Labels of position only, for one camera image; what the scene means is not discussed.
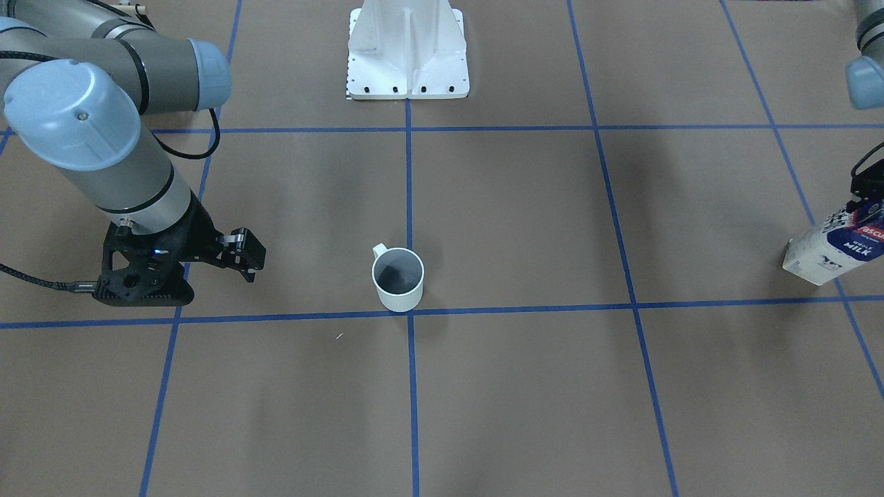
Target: white mug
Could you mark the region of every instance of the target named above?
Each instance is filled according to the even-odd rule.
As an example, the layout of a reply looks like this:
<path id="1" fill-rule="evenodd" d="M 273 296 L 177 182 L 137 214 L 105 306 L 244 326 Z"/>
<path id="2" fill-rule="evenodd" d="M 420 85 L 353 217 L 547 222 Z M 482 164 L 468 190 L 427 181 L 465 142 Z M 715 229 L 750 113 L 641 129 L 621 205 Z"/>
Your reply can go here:
<path id="1" fill-rule="evenodd" d="M 379 243 L 372 249 L 375 262 L 371 280 L 384 307 L 393 312 L 408 312 L 423 296 L 423 261 L 407 248 L 387 248 Z"/>

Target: red label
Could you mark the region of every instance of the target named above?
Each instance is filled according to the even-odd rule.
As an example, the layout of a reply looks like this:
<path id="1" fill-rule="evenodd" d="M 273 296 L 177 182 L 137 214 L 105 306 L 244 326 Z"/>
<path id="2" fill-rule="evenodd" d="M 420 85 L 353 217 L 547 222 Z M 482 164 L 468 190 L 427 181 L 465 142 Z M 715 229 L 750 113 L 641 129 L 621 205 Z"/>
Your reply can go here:
<path id="1" fill-rule="evenodd" d="M 860 233 L 863 233 L 863 234 L 867 234 L 867 235 L 871 236 L 872 238 L 877 238 L 880 241 L 884 241 L 884 231 L 881 231 L 880 229 L 878 229 L 876 227 L 863 226 L 863 227 L 857 229 L 857 231 Z"/>

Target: white plastic stand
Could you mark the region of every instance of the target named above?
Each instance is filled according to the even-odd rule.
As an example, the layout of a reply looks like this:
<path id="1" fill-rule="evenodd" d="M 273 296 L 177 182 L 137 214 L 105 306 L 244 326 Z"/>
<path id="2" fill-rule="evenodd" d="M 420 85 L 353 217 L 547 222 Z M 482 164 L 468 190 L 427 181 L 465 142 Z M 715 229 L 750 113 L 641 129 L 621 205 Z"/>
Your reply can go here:
<path id="1" fill-rule="evenodd" d="M 463 98 L 463 13 L 448 0 L 365 0 L 350 13 L 347 97 Z"/>

